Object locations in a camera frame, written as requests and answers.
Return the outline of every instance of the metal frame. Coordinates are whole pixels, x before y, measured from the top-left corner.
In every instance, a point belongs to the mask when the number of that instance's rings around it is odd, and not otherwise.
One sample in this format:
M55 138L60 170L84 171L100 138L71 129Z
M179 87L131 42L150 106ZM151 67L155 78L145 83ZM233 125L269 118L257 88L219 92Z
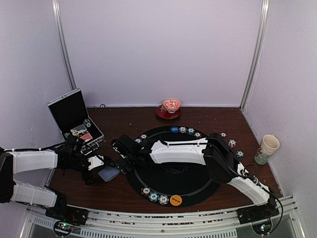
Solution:
M62 24L61 15L60 15L60 9L59 9L59 0L52 0L52 4L53 4L53 12L54 12L54 17L55 17L56 26L57 26L58 35L59 35L59 42L60 42L61 51L63 55L63 61L65 64L66 73L69 80L69 85L70 85L70 88L74 90L77 87L74 80L73 71L71 70L68 51L66 47L63 24Z
M59 8L59 0L52 0L53 3L53 12L54 12L54 17L56 21L56 26L59 34L59 41L60 41L60 46L62 50L62 55L63 55L63 61L65 64L69 84L72 90L76 89L76 83L74 80L73 72L71 69L70 65L70 60L68 56L68 51L66 47L66 41L65 41L65 35L64 35L64 30L63 30L63 25L62 25L62 19L61 19L61 14L60 14L60 8ZM255 74L256 74L256 69L257 69L257 64L260 58L260 53L261 49L263 46L263 41L264 41L264 36L265 36L265 30L266 30L266 25L267 25L267 19L268 19L268 12L269 12L269 5L270 5L270 0L263 0L262 3L262 10L261 10L261 15L260 15L260 22L259 22L259 28L258 28L258 36L257 36L257 41L256 41L256 47L252 59L252 64L248 76L248 81L245 87L245 91L242 97L242 101L240 104L240 109L244 110L247 100L249 98L249 94L251 92L251 87L253 85L253 81L255 79Z
M250 72L249 72L247 85L246 85L246 88L244 90L244 94L243 94L242 101L240 104L240 109L242 111L245 109L245 107L247 105L249 94L251 93L251 88L252 88L253 82L254 82L255 77L256 77L257 64L259 62L261 49L263 47L263 41L264 41L264 37L265 37L269 6L270 6L270 0L263 0L260 22L259 22L259 29L258 29L258 37L257 37L257 41L256 41L256 47L254 50L254 55L253 55L253 59L252 59L252 64L251 64L251 68L250 68Z
M298 238L305 238L293 196L283 197L280 201L284 207L284 215L289 214L292 218L296 236ZM123 213L88 209L89 214L86 225L76 227L75 234L72 234L86 238L203 238L206 235L208 235L206 237L209 237L212 234L231 233L235 232L237 228L250 226L251 223L240 225L236 212L237 209L238 208L231 208L216 211L166 214ZM20 238L29 237L32 224L37 224L49 229L53 227L52 224L54 224L55 220L46 217L43 209L32 207L28 209L28 211L29 215L25 223L21 225ZM273 219L278 219L279 216L280 215L277 215L273 217Z

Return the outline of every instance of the case lid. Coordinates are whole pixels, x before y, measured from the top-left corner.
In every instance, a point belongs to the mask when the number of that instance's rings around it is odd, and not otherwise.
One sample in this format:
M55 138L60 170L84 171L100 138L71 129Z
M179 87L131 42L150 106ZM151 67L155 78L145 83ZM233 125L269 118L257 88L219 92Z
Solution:
M88 118L84 98L79 88L50 101L48 107L63 133L69 132Z

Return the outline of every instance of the black cable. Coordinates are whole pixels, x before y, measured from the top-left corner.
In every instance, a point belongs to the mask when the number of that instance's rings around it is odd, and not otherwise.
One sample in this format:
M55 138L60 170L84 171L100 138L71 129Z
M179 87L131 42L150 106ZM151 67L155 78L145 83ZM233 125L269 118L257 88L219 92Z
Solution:
M261 187L265 192L267 192L269 195L271 195L273 198L275 198L277 201L278 201L278 203L279 203L279 205L281 206L281 216L280 216L280 218L279 218L279 220L278 220L278 222L277 222L277 224L276 224L276 226L274 227L274 229L272 229L270 232L269 232L269 234L272 234L275 230L276 230L276 228L278 227L278 225L281 223L281 221L282 221L282 218L283 218L283 213L284 213L284 208L283 208L283 204L281 203L281 201L273 194L273 193L271 193L270 191L267 191L264 187Z
M48 147L44 147L44 148L41 148L41 150L48 150L48 149L51 149L52 147L57 147L57 146L62 145L62 144L65 144L65 142L58 143L58 144L55 144L55 145L51 145L51 146L48 146ZM13 152L13 151L16 151L16 152L39 151L39 149L38 148L21 148L21 149L4 150L4 152Z
M258 168L257 168L257 166L255 166L255 165L253 165L253 164L248 164L248 165L246 165L246 166L244 167L244 169L243 169L243 173L245 173L247 167L249 167L249 166L254 167L255 171L254 171L253 174L254 174L254 176L255 176L255 175L257 174Z

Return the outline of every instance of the blue poker chip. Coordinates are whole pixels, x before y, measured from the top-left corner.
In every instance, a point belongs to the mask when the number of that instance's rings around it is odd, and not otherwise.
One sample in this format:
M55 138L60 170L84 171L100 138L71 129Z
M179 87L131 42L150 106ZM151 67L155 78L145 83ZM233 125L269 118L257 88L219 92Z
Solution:
M157 200L159 199L159 196L157 193L155 192L152 192L150 195L149 195L149 200L151 202L156 202Z
M238 158L243 158L244 153L243 153L241 150L239 150L239 151L237 151L236 156L237 156Z
M179 128L177 126L172 126L170 131L173 132L173 133L178 133L179 132Z
M168 203L169 199L166 195L161 195L158 199L158 202L161 204L161 205L166 205Z

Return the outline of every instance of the purple wall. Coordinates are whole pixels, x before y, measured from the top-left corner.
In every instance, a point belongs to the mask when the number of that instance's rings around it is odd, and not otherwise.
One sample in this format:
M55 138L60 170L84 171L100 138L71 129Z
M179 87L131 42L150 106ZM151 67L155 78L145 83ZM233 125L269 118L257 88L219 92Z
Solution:
M284 195L293 194L307 237L317 224L317 1L274 0L246 118L258 140L281 146L270 165Z
M238 107L261 0L61 0L87 106Z
M46 103L70 90L51 0L0 0L0 146L43 147L62 138ZM43 184L48 171L19 180ZM0 237L17 237L25 206L0 204Z

